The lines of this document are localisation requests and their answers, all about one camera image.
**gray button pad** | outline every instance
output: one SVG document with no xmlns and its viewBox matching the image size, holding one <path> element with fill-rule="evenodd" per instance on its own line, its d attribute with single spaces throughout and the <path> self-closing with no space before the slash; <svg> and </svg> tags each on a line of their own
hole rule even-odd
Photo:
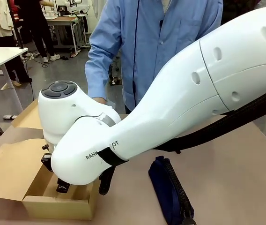
<svg viewBox="0 0 266 225">
<path fill-rule="evenodd" d="M 42 89 L 41 93 L 46 98 L 66 98 L 77 91 L 78 87 L 71 81 L 56 81 L 47 88 Z"/>
</svg>

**zipper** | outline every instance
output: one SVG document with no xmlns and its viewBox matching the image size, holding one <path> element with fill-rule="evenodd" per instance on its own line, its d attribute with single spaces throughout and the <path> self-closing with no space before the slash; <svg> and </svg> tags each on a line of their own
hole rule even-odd
<svg viewBox="0 0 266 225">
<path fill-rule="evenodd" d="M 172 167 L 172 165 L 170 164 L 170 161 L 167 160 L 167 159 L 163 159 L 162 160 L 162 164 L 164 165 L 167 173 L 169 174 L 174 186 L 175 186 L 175 189 L 176 189 L 176 192 L 177 192 L 177 195 L 178 195 L 178 198 L 179 198 L 179 203 L 180 203 L 180 214 L 184 217 L 184 218 L 192 218 L 192 206 L 189 202 L 189 199 L 186 195 L 186 192 L 184 191 L 184 189 L 182 188 L 182 185 Z"/>
</svg>

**shirt pocket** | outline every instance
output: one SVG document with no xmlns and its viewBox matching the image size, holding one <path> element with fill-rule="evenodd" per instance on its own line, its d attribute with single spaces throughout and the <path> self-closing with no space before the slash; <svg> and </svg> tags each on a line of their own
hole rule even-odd
<svg viewBox="0 0 266 225">
<path fill-rule="evenodd" d="M 181 18 L 176 53 L 195 42 L 201 26 L 201 20 Z"/>
</svg>

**navy blue pouch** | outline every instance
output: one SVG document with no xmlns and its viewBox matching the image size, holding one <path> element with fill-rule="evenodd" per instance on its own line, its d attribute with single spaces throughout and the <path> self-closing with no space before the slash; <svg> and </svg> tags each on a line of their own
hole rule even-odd
<svg viewBox="0 0 266 225">
<path fill-rule="evenodd" d="M 194 210 L 178 180 L 170 160 L 156 157 L 148 174 L 168 225 L 196 225 Z"/>
</svg>

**blue shirt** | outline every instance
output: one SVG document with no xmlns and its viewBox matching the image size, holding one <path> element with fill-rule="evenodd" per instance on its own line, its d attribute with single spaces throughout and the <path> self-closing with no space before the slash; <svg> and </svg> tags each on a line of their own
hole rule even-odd
<svg viewBox="0 0 266 225">
<path fill-rule="evenodd" d="M 172 0 L 165 14 L 161 0 L 140 0 L 133 76 L 137 3 L 107 0 L 89 39 L 90 60 L 85 65 L 88 95 L 106 98 L 109 65 L 121 49 L 123 97 L 130 110 L 140 102 L 167 61 L 219 27 L 222 18 L 222 0 Z"/>
</svg>

